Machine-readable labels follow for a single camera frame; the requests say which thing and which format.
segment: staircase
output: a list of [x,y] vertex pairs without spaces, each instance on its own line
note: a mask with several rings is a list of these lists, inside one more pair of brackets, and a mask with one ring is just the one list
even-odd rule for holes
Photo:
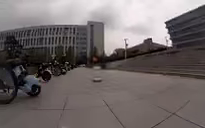
[[179,75],[205,79],[205,48],[170,49],[112,62],[111,69]]

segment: building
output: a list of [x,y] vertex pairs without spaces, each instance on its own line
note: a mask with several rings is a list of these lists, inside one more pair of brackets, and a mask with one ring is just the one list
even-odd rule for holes
[[74,54],[74,58],[90,59],[96,47],[98,54],[104,51],[104,25],[89,21],[87,25],[45,25],[18,28],[0,32],[0,51],[7,36],[15,36],[23,49],[49,58],[53,55]]
[[145,39],[143,41],[143,43],[135,45],[131,48],[128,48],[127,53],[128,53],[128,56],[131,56],[131,55],[138,55],[141,53],[155,51],[155,50],[159,50],[159,49],[163,49],[163,48],[166,48],[166,46],[164,46],[162,44],[155,43],[155,42],[153,42],[152,38],[148,38],[148,39]]
[[101,22],[88,22],[87,33],[87,57],[104,56],[104,24]]
[[205,46],[205,5],[165,22],[173,47]]

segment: pole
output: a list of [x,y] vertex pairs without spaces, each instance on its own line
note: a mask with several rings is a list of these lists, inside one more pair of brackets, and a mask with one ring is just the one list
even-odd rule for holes
[[128,40],[127,38],[124,39],[125,41],[125,60],[127,59],[127,46],[128,46],[127,40]]

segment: paved plaza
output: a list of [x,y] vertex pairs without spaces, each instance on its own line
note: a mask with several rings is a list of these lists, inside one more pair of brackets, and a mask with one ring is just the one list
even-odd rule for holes
[[0,128],[205,128],[205,80],[77,68],[0,105]]

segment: cloudy sky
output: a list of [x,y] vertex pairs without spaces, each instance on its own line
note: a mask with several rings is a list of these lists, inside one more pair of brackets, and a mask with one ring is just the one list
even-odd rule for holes
[[205,0],[0,0],[0,31],[48,24],[105,23],[105,51],[142,43],[152,37],[166,44],[164,22]]

